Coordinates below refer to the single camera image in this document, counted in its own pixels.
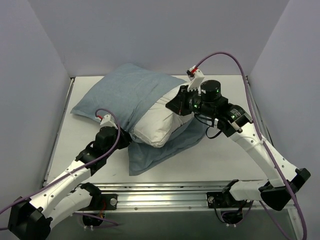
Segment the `white pillow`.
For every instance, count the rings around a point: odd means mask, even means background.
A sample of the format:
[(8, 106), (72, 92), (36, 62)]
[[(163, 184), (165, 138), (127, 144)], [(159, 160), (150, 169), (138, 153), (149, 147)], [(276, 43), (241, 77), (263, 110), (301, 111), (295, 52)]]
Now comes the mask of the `white pillow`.
[(180, 86), (177, 86), (164, 94), (135, 124), (131, 132), (135, 142), (161, 148), (184, 131), (194, 115), (191, 113), (179, 116), (166, 108), (166, 104), (178, 94), (179, 89)]

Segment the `blue pillowcase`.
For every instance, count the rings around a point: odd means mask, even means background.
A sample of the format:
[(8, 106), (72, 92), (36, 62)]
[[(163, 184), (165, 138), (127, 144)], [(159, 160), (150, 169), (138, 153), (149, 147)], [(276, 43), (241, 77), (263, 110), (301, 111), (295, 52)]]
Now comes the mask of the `blue pillowcase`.
[[(73, 115), (96, 119), (96, 111), (107, 109), (130, 134), (141, 117), (163, 95), (183, 79), (140, 68), (127, 63), (98, 81), (70, 111)], [(132, 138), (128, 146), (129, 175), (137, 176), (178, 153), (197, 145), (205, 136), (206, 127), (194, 117), (180, 135), (156, 148)]]

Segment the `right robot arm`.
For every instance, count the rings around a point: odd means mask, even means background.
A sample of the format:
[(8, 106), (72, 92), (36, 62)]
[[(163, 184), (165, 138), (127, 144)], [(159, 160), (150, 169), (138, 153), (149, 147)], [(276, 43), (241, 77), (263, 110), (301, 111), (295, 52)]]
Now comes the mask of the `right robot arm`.
[(264, 180), (231, 181), (222, 190), (222, 200), (227, 206), (245, 200), (263, 201), (273, 210), (281, 211), (291, 200), (291, 194), (296, 194), (311, 176), (306, 168), (291, 164), (259, 135), (252, 117), (222, 96), (217, 80), (207, 80), (200, 89), (192, 91), (182, 85), (165, 106), (179, 116), (194, 114), (217, 120), (217, 128), (242, 147), (266, 175)]

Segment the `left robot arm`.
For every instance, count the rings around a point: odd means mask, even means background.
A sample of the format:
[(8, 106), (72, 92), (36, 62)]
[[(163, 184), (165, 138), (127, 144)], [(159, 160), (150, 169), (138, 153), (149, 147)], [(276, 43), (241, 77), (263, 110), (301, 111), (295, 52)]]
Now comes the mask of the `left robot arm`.
[(53, 227), (81, 209), (106, 206), (101, 190), (87, 182), (116, 150), (132, 139), (122, 128), (104, 126), (66, 170), (37, 194), (19, 197), (11, 207), (8, 230), (20, 240), (44, 240)]

